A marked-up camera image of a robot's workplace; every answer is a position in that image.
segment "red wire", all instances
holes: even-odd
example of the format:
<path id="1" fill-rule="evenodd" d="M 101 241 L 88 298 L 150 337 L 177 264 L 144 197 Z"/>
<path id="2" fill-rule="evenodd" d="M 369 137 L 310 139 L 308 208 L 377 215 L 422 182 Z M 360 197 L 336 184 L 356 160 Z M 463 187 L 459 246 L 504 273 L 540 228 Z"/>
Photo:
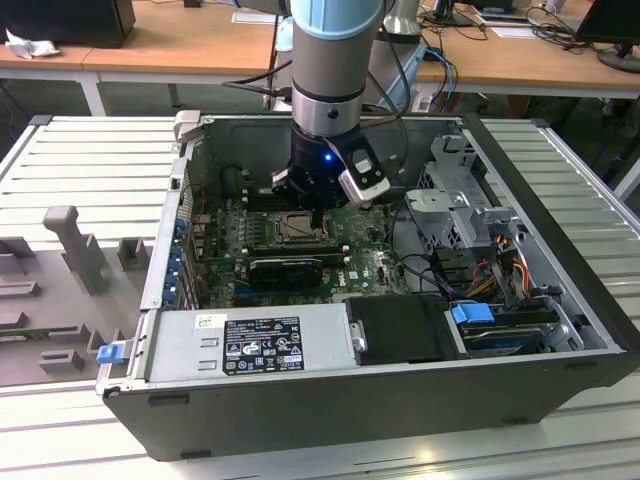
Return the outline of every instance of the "red wire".
<path id="1" fill-rule="evenodd" d="M 473 283 L 471 284 L 472 286 L 476 284 L 476 282 L 478 281 L 478 279 L 476 278 L 476 275 L 478 274 L 478 272 L 480 271 L 480 269 L 486 265 L 489 265 L 489 262 L 480 262 L 478 264 L 478 266 L 476 268 L 473 269 Z"/>

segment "sticker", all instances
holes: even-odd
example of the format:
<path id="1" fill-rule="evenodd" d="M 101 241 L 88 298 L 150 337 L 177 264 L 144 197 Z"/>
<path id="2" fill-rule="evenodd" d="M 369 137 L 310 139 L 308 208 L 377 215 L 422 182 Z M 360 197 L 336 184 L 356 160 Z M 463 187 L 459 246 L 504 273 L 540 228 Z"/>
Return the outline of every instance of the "sticker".
<path id="1" fill-rule="evenodd" d="M 226 321 L 222 364 L 222 370 L 227 375 L 304 370 L 300 318 Z"/>
<path id="2" fill-rule="evenodd" d="M 221 327 L 221 322 L 227 320 L 226 313 L 211 313 L 209 315 L 196 315 L 196 328 Z"/>

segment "ribbed metal platform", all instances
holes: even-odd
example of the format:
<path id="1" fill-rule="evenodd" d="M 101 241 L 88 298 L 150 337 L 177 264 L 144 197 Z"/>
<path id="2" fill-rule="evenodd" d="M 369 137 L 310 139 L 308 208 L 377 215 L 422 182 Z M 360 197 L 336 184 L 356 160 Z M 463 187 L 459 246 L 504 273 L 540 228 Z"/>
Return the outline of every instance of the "ribbed metal platform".
<path id="1" fill-rule="evenodd" d="M 51 205 L 75 205 L 103 248 L 142 237 L 152 246 L 173 160 L 173 118 L 54 117 L 28 127 L 0 165 L 0 236 L 34 251 L 60 244 L 42 226 Z"/>
<path id="2" fill-rule="evenodd" d="M 485 125 L 626 314 L 640 326 L 640 224 L 556 134 L 529 121 Z M 487 181 L 503 205 L 495 178 Z"/>

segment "barcode sticker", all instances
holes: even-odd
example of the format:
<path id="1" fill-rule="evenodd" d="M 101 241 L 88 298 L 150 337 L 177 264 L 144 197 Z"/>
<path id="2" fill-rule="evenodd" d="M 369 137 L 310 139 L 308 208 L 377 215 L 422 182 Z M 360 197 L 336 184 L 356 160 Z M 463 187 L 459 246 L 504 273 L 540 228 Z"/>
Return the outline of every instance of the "barcode sticker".
<path id="1" fill-rule="evenodd" d="M 226 313 L 211 313 L 208 315 L 196 315 L 196 328 L 222 328 L 227 321 Z"/>

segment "open computer chassis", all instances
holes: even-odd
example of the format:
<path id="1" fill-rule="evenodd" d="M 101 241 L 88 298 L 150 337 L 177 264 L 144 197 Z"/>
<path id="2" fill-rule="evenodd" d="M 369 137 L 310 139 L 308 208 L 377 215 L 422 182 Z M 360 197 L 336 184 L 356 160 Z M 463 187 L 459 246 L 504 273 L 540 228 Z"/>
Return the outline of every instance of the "open computer chassis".
<path id="1" fill-rule="evenodd" d="M 114 344 L 127 375 L 98 379 L 153 458 L 534 423 L 640 364 L 629 308 L 585 259 L 615 237 L 548 206 L 628 211 L 550 129 L 409 116 L 389 196 L 313 230 L 269 189 L 290 121 L 202 117 L 174 162 L 138 328 Z M 370 138 L 400 149 L 394 125 Z"/>

